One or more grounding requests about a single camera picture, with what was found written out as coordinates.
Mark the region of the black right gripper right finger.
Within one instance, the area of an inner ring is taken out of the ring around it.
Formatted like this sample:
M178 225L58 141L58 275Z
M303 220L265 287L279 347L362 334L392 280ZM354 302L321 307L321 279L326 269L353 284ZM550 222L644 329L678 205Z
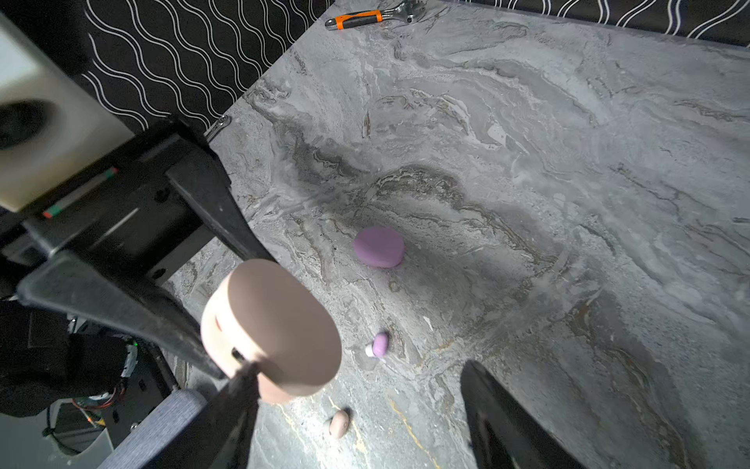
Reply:
M460 390L478 467L582 466L480 363L465 363Z

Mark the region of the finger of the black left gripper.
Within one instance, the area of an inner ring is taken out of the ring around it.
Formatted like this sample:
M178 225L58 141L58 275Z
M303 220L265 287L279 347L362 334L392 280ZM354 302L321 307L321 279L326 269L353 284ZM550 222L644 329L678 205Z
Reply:
M229 176L217 158L204 150L192 150L165 175L203 224L238 258L275 262L250 229L232 196Z
M16 292L27 307L91 320L152 342L214 378L225 376L202 345L198 321L143 277L107 272L60 251L21 279Z

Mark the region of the pink earbud charging case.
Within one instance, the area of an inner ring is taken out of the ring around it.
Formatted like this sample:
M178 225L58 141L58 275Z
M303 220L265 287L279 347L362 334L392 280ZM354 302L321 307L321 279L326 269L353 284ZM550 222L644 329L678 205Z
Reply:
M332 316L279 264L239 264L210 296L201 316L201 339L227 377L244 363L260 369L263 402L283 405L312 396L332 381L342 343Z

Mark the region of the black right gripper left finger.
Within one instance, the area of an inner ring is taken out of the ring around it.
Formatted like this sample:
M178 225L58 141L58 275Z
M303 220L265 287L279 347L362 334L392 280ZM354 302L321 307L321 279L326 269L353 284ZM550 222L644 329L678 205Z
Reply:
M247 363L148 468L245 468L259 412L259 365Z

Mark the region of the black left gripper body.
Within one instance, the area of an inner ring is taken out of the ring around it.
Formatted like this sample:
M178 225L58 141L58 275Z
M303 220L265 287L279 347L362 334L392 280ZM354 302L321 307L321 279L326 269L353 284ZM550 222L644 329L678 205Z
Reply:
M20 212L3 210L2 286L16 286L64 250L165 283L214 238L166 175L192 148L209 148L201 132L162 121Z

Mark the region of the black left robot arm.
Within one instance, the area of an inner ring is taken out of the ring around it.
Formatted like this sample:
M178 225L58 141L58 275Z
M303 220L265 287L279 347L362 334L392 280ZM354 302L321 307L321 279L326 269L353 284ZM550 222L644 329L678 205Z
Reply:
M215 378L197 320L162 287L210 240L269 259L206 138L161 121L1 218L1 410L119 394L125 340Z

